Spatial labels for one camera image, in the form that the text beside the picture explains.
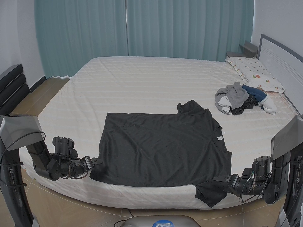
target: black baseboard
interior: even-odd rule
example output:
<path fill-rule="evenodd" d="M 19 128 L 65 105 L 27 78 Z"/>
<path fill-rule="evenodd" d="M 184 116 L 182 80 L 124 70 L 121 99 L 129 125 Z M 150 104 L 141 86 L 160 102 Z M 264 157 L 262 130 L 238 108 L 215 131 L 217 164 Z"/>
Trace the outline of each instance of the black baseboard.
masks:
<path fill-rule="evenodd" d="M 32 87 L 29 89 L 31 93 L 36 90 L 37 87 L 39 87 L 44 81 L 46 80 L 46 77 L 44 76 L 39 81 L 37 81 Z"/>

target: black garment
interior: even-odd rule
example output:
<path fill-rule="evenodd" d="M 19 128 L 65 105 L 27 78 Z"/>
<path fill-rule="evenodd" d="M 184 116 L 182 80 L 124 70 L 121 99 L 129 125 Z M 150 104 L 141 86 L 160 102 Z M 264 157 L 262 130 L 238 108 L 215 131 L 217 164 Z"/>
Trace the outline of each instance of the black garment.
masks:
<path fill-rule="evenodd" d="M 177 114 L 108 113 L 99 158 L 90 178 L 134 187 L 193 184 L 196 198 L 210 207 L 226 193 L 216 176 L 231 174 L 221 126 L 194 100 Z"/>
<path fill-rule="evenodd" d="M 230 109 L 233 115 L 239 115 L 244 112 L 245 109 L 252 109 L 254 106 L 258 105 L 258 101 L 255 99 L 254 95 L 249 94 L 248 99 L 245 100 L 243 105 L 239 108 Z"/>

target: robot logo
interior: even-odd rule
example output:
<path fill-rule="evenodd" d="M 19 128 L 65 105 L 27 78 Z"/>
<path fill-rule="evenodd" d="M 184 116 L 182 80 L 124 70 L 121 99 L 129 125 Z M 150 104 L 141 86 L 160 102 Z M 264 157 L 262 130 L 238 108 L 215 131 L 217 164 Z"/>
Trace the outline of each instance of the robot logo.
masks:
<path fill-rule="evenodd" d="M 158 220 L 152 227 L 175 227 L 175 225 L 169 220 Z"/>

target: pillow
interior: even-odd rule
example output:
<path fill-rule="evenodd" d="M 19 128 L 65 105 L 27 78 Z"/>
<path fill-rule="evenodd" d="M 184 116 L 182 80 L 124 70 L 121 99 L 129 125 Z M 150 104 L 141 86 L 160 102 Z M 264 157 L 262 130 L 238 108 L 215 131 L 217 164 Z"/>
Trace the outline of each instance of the pillow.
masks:
<path fill-rule="evenodd" d="M 257 58 L 230 57 L 226 59 L 238 72 L 246 85 L 264 91 L 283 93 L 281 83 L 270 74 Z"/>

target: teal curtain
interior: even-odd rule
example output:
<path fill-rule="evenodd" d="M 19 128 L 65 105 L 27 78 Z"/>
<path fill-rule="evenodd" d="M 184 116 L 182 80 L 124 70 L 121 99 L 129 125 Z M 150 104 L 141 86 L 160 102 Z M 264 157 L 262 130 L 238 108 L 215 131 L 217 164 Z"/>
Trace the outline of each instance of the teal curtain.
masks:
<path fill-rule="evenodd" d="M 46 77 L 73 76 L 90 59 L 127 56 L 125 0 L 35 0 Z"/>
<path fill-rule="evenodd" d="M 250 41 L 254 0 L 126 0 L 130 56 L 223 61 Z"/>

